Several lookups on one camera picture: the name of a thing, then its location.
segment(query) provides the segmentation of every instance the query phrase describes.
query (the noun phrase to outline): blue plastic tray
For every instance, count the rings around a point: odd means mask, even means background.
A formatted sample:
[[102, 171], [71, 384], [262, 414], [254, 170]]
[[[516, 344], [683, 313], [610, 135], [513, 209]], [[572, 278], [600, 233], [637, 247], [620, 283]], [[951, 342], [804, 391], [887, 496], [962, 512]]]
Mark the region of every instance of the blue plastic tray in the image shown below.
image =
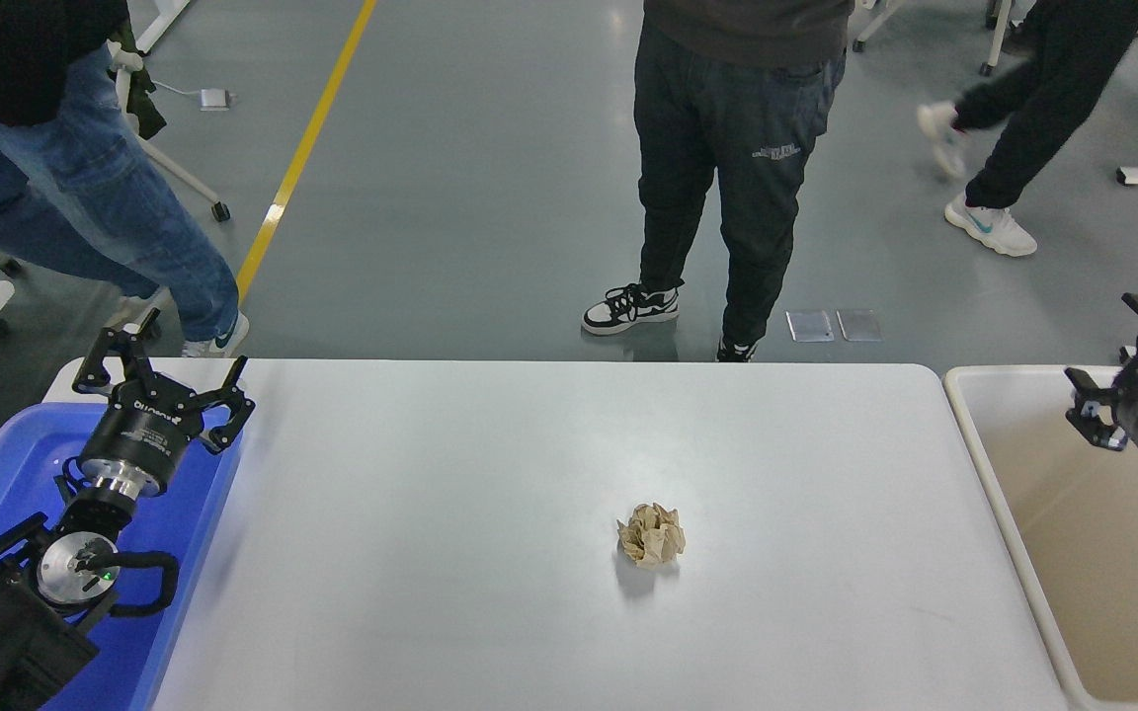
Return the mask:
[[[81, 452], [104, 414], [98, 404], [43, 404], [19, 411], [0, 430], [0, 535], [28, 514], [55, 527], [64, 502], [51, 477]], [[166, 671], [217, 514], [239, 463], [240, 440], [222, 455], [193, 443], [166, 495], [141, 498], [117, 539], [122, 551], [166, 551], [180, 562], [175, 601], [151, 618], [104, 618], [90, 635], [100, 653], [44, 711], [146, 711]], [[149, 603], [157, 571], [125, 571], [116, 582], [122, 603]]]

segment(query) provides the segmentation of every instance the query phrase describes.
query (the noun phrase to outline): beige bin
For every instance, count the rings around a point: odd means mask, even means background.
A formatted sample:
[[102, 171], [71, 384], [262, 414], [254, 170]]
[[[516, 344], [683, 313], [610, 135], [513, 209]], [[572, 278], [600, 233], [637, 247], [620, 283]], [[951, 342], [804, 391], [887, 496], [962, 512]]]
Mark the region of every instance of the beige bin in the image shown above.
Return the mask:
[[1066, 422], [1062, 365], [954, 369], [945, 385], [1062, 687], [1079, 708], [1138, 711], [1138, 450]]

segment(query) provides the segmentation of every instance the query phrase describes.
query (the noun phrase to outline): epoxy floor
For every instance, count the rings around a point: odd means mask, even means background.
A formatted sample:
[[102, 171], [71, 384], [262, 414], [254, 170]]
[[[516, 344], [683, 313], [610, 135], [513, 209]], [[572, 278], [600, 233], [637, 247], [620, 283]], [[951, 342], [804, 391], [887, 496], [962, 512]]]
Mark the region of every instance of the epoxy floor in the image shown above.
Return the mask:
[[[152, 9], [131, 6], [137, 19]], [[176, 89], [236, 94], [229, 111], [204, 113], [195, 96], [154, 96], [170, 122], [154, 143], [234, 215], [216, 224], [206, 199], [175, 183], [233, 270], [361, 6], [193, 0], [148, 58], [154, 77]], [[756, 361], [914, 362], [939, 374], [964, 364], [1113, 364], [1135, 337], [1138, 321], [1120, 296], [1138, 292], [1138, 188], [1112, 176], [1138, 166], [1138, 41], [1088, 124], [1014, 208], [1038, 254], [1008, 259], [943, 222], [962, 185], [940, 176], [914, 122], [917, 104], [981, 81], [983, 9], [909, 3], [865, 53], [850, 55]], [[858, 9], [852, 34], [871, 18]], [[727, 271], [714, 195], [677, 321], [613, 338], [578, 328], [607, 288], [637, 275], [632, 72], [641, 19], [637, 0], [376, 5], [248, 289], [245, 353], [712, 359]], [[993, 140], [995, 131], [976, 134], [972, 157]], [[85, 354], [115, 298], [36, 266], [15, 288], [3, 309], [13, 333], [0, 340], [0, 427]], [[794, 342], [784, 311], [808, 309], [873, 309], [884, 340]], [[174, 355], [181, 339], [175, 316], [163, 321], [154, 356]]]

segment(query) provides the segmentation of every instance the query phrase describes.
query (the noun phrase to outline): crumpled paper ball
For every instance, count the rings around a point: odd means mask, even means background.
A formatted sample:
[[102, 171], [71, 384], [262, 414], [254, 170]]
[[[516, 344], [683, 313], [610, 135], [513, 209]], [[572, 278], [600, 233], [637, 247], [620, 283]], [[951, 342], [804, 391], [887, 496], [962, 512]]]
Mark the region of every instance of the crumpled paper ball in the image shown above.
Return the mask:
[[678, 526], [677, 509], [662, 509], [660, 504], [640, 504], [628, 523], [618, 521], [618, 539], [635, 564], [654, 570], [683, 553], [683, 528]]

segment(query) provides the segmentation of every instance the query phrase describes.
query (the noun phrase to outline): yellow floor line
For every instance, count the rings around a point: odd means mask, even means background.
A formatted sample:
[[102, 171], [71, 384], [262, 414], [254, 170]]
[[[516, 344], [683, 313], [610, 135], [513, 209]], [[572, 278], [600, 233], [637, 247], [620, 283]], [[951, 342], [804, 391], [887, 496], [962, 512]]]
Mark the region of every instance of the yellow floor line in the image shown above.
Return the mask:
[[328, 86], [320, 96], [319, 104], [315, 105], [315, 113], [311, 116], [311, 124], [306, 126], [306, 133], [302, 135], [302, 143], [297, 144], [297, 152], [292, 156], [292, 162], [288, 164], [288, 172], [280, 182], [280, 189], [274, 193], [274, 201], [266, 208], [266, 216], [262, 221], [257, 237], [253, 239], [253, 247], [249, 248], [247, 257], [244, 257], [244, 265], [240, 265], [239, 274], [236, 275], [236, 286], [240, 289], [240, 303], [248, 295], [249, 284], [256, 278], [257, 270], [262, 266], [262, 258], [266, 256], [266, 249], [271, 247], [274, 239], [274, 230], [280, 228], [280, 220], [284, 210], [288, 210], [288, 200], [292, 198], [292, 190], [297, 189], [297, 181], [302, 179], [302, 172], [306, 167], [306, 162], [311, 158], [311, 152], [315, 149], [315, 141], [319, 140], [319, 132], [328, 121], [328, 113], [336, 99], [336, 93], [340, 90], [340, 82], [345, 80], [345, 72], [348, 69], [351, 59], [354, 58], [354, 49], [357, 49], [357, 41], [362, 40], [366, 28], [366, 22], [371, 18], [371, 10], [376, 9], [377, 0], [365, 0], [362, 11], [357, 13], [354, 26], [348, 31], [348, 39], [340, 50], [340, 57], [336, 57], [333, 73], [328, 77]]

